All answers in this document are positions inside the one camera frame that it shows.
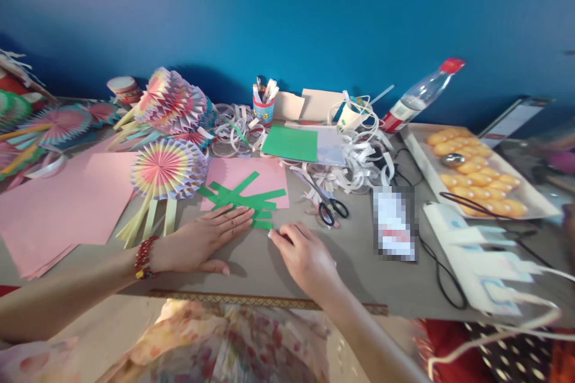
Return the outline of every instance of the bracelet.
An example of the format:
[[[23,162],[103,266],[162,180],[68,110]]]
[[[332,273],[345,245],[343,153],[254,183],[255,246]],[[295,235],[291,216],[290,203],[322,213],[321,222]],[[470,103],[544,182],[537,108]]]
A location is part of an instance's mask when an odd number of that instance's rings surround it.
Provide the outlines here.
[[[157,272],[152,272],[149,266],[149,254],[152,243],[157,239],[157,236],[151,236],[140,244],[140,249],[136,255],[136,264],[134,265],[137,279],[156,278],[159,275]]]

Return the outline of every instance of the pink paper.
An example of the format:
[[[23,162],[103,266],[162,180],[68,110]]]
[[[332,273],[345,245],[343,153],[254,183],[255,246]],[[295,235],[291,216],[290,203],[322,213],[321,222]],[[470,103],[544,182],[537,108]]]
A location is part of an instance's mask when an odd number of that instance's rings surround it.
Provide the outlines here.
[[[103,144],[0,195],[0,234],[21,276],[45,272],[76,244],[108,241],[132,194],[137,153],[97,153]]]
[[[285,189],[288,192],[288,180],[286,179],[286,169],[280,166],[278,159],[212,159],[205,181],[209,188],[212,181],[220,183],[228,189],[234,189],[240,185],[253,171],[258,171],[259,176],[240,193],[240,196],[251,196],[271,192],[277,189]],[[275,202],[278,209],[289,208],[289,196],[270,199]],[[206,197],[203,198],[200,206],[201,211],[209,211],[214,207]]]

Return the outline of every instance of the plastic bottle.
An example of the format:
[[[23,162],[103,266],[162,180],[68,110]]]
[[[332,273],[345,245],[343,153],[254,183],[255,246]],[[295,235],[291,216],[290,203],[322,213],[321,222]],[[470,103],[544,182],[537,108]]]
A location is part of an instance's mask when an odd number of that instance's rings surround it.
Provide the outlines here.
[[[406,91],[381,120],[381,130],[386,133],[395,133],[411,122],[443,93],[451,77],[459,72],[463,66],[465,66],[465,62],[461,59],[445,60],[438,71],[422,79]]]

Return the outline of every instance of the black scissors handle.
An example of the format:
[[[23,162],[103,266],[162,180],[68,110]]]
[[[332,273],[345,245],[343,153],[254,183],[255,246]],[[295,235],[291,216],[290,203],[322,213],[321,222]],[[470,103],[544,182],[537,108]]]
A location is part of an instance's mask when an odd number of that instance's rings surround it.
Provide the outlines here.
[[[333,198],[330,199],[329,202],[331,204],[331,207],[335,210],[335,212],[337,212],[340,215],[341,218],[349,217],[349,210],[343,203]]]
[[[322,219],[322,222],[324,222],[328,226],[333,226],[335,224],[335,217],[325,203],[323,202],[319,203],[318,212],[319,212],[319,218]]]

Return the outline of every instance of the white tray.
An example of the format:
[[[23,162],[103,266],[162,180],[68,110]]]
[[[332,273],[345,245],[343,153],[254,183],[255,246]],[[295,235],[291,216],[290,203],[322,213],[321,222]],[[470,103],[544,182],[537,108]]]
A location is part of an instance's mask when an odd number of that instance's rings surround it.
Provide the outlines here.
[[[426,143],[426,140],[428,136],[432,135],[433,133],[440,132],[447,127],[449,126],[412,123],[404,127],[400,131],[400,134],[403,137],[407,148],[411,151],[411,154],[419,166],[419,169],[421,169],[423,172],[423,176],[437,196],[439,202],[454,206],[457,211],[459,211],[459,213],[465,218],[480,218],[467,215],[463,212],[459,205],[439,195],[440,192],[449,192],[439,175],[458,175],[458,172],[443,166],[439,161],[439,157],[437,157],[433,152],[433,148]],[[547,199],[545,199],[545,197],[543,197],[543,195],[539,193],[535,187],[529,183],[529,181],[527,181],[499,154],[493,153],[488,161],[490,168],[521,179],[521,185],[519,188],[509,193],[509,199],[523,202],[527,208],[529,208],[529,211],[527,211],[523,217],[519,217],[521,220],[547,218],[561,215],[560,210],[555,208],[555,206],[553,206]]]

